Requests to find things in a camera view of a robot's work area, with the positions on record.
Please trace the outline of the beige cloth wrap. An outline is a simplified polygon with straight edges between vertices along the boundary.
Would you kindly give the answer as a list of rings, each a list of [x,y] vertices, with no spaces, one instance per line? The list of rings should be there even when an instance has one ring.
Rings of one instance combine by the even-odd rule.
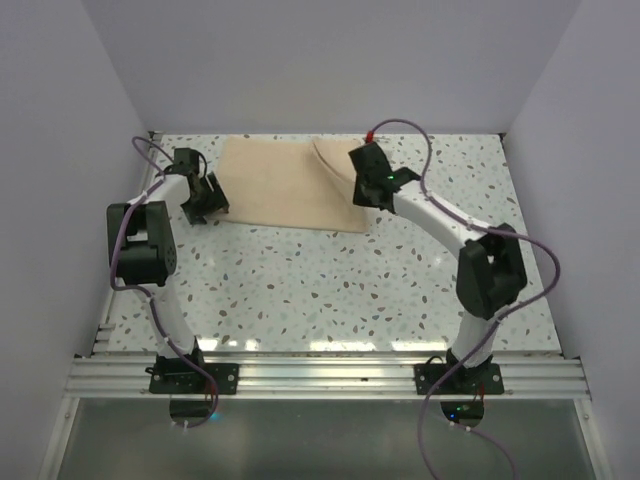
[[[230,137],[216,167],[229,201],[220,219],[251,225],[364,233],[369,220],[353,204],[349,152],[360,140],[303,142]]]

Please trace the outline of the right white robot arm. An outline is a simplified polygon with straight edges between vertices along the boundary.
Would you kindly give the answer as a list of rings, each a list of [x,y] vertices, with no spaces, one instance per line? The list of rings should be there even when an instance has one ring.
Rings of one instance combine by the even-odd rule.
[[[468,392],[489,368],[498,316],[527,286],[519,241],[508,224],[492,227],[464,214],[420,183],[407,167],[393,170],[375,142],[349,152],[355,169],[353,203],[386,210],[420,227],[457,261],[455,292],[464,314],[447,351],[445,379]]]

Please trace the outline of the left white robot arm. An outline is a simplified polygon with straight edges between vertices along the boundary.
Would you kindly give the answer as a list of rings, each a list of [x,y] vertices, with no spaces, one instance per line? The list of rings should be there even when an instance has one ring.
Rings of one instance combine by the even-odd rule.
[[[215,367],[204,360],[187,325],[174,285],[177,246],[170,214],[178,210],[191,225],[229,211],[229,202],[202,153],[178,148],[155,183],[138,197],[107,207],[110,284],[141,300],[156,339],[156,360],[147,372],[154,394],[218,392]]]

